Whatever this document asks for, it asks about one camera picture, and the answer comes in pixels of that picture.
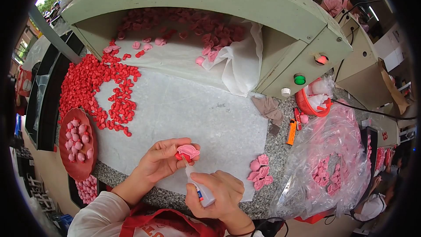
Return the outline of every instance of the bottle label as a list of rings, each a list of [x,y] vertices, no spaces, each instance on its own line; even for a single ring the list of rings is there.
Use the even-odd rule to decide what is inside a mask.
[[[197,190],[197,195],[199,196],[199,200],[200,200],[200,201],[204,200],[204,198],[203,198],[203,196],[202,196],[202,192],[200,192],[199,187],[198,187],[195,183],[193,183],[193,185],[196,187],[196,190]]]

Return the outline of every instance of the red apron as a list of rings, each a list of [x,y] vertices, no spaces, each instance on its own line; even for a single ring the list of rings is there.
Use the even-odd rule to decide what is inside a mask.
[[[201,222],[193,222],[184,214],[172,209],[157,209],[145,203],[139,203],[130,211],[130,216],[124,220],[121,227],[120,237],[133,237],[136,227],[142,228],[148,235],[161,237],[162,234],[151,232],[155,230],[148,226],[148,222],[154,219],[155,223],[169,225],[172,228],[193,234],[197,232],[201,237],[223,237],[225,234],[225,225],[220,220],[200,219]]]

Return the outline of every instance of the tree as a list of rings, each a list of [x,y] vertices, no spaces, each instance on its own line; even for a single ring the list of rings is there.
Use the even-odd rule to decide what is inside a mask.
[[[40,3],[37,5],[37,8],[39,12],[41,12],[43,15],[47,11],[51,11],[51,7],[54,5],[55,2],[59,2],[60,0],[45,0],[44,3]]]

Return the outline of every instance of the white plastic bottle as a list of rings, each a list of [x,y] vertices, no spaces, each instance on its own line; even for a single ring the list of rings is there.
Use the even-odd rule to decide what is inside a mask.
[[[196,186],[197,195],[199,195],[200,203],[203,207],[208,207],[212,203],[215,202],[215,197],[212,194],[212,191],[208,189],[205,185],[199,184],[192,180],[190,174],[196,172],[196,169],[193,166],[190,166],[187,160],[183,156],[184,163],[186,164],[186,174],[187,174],[187,182],[192,183]]]

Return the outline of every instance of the red scalloped tray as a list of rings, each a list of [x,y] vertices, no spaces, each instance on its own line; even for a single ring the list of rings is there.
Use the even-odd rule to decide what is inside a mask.
[[[66,148],[66,141],[68,140],[66,137],[66,130],[67,130],[67,123],[73,120],[76,117],[80,119],[80,124],[85,124],[88,128],[87,131],[89,132],[89,143],[83,145],[80,152],[86,155],[88,149],[93,149],[93,157],[88,159],[86,157],[85,163],[82,163],[76,156],[76,162],[71,163],[69,160],[69,154],[71,150],[67,150]],[[74,180],[85,180],[89,177],[92,173],[92,170],[96,163],[96,158],[98,156],[98,143],[96,140],[95,131],[92,129],[92,123],[86,114],[80,109],[71,109],[63,119],[60,127],[60,135],[59,135],[59,148],[60,148],[60,157],[63,162],[63,165],[67,171],[67,173],[74,179]]]

